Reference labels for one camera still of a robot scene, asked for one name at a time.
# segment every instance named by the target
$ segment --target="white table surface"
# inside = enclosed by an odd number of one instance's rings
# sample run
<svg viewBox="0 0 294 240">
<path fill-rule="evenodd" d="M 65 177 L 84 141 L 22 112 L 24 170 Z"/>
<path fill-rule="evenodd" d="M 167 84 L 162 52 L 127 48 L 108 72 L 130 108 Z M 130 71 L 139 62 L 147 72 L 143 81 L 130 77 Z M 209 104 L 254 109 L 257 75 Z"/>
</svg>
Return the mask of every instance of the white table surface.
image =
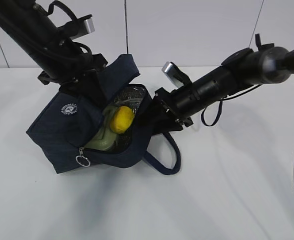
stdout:
<svg viewBox="0 0 294 240">
<path fill-rule="evenodd" d="M 212 67 L 183 70 L 194 81 Z M 0 69 L 0 240 L 293 240 L 294 76 L 226 102 L 215 127 L 174 133 L 179 174 L 141 161 L 56 174 L 25 131 L 56 93 L 40 69 Z M 161 69 L 136 82 L 173 89 Z M 214 119 L 217 105 L 206 113 Z M 167 166 L 159 136 L 149 150 Z"/>
</svg>

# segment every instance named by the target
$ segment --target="bag strap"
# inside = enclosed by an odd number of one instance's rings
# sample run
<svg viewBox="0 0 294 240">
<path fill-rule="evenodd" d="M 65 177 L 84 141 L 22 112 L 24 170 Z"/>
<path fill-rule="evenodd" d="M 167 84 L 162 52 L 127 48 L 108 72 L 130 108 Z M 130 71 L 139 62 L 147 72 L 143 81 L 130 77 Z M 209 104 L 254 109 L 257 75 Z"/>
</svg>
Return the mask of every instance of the bag strap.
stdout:
<svg viewBox="0 0 294 240">
<path fill-rule="evenodd" d="M 165 167 L 163 164 L 161 164 L 153 155 L 151 155 L 148 151 L 144 154 L 145 160 L 152 166 L 154 167 L 158 172 L 164 175 L 174 175 L 177 174 L 180 169 L 181 169 L 181 162 L 182 162 L 182 157 L 181 157 L 181 152 L 173 139 L 173 137 L 170 135 L 169 132 L 163 133 L 164 137 L 168 140 L 172 148 L 174 149 L 176 153 L 176 163 L 173 169 Z"/>
</svg>

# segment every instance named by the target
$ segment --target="yellow fruit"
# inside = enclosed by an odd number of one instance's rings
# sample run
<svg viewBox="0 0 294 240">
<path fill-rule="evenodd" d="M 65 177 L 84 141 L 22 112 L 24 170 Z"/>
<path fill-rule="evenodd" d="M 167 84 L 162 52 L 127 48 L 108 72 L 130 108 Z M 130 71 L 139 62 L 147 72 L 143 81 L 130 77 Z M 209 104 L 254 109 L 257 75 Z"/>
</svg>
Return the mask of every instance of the yellow fruit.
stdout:
<svg viewBox="0 0 294 240">
<path fill-rule="evenodd" d="M 132 125 L 134 117 L 133 110 L 127 106 L 121 106 L 117 109 L 110 122 L 110 129 L 116 134 L 123 134 Z"/>
</svg>

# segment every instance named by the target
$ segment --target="bag zipper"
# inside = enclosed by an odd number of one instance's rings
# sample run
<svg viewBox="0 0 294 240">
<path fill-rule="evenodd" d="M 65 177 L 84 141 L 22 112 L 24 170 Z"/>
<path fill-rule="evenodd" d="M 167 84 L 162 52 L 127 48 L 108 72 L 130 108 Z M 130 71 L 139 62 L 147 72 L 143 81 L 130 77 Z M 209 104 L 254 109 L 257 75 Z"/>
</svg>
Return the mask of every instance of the bag zipper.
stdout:
<svg viewBox="0 0 294 240">
<path fill-rule="evenodd" d="M 79 155 L 76 156 L 76 162 L 82 167 L 89 168 L 92 165 L 92 163 L 88 157 L 84 156 L 84 150 L 85 150 L 84 147 L 79 148 Z"/>
</svg>

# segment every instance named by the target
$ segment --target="black cylinder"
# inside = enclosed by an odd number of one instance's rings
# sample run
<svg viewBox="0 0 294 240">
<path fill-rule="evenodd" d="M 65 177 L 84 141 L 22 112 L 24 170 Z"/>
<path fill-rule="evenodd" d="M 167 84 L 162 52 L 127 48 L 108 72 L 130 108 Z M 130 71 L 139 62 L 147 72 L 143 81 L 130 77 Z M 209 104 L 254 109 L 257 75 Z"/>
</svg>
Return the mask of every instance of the black cylinder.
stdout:
<svg viewBox="0 0 294 240">
<path fill-rule="evenodd" d="M 220 66 L 192 85 L 181 87 L 170 95 L 179 113 L 186 119 L 226 97 L 237 87 L 230 71 Z"/>
<path fill-rule="evenodd" d="M 81 49 L 64 37 L 53 22 L 33 8 L 35 0 L 0 0 L 0 14 L 25 33 L 32 41 L 62 57 L 74 58 Z M 9 27 L 0 17 L 0 27 L 52 78 L 59 79 L 70 72 L 75 63 L 53 59 L 36 50 Z"/>
<path fill-rule="evenodd" d="M 279 84 L 291 73 L 282 66 L 288 51 L 283 47 L 272 47 L 253 52 L 237 66 L 239 81 L 248 85 Z"/>
</svg>

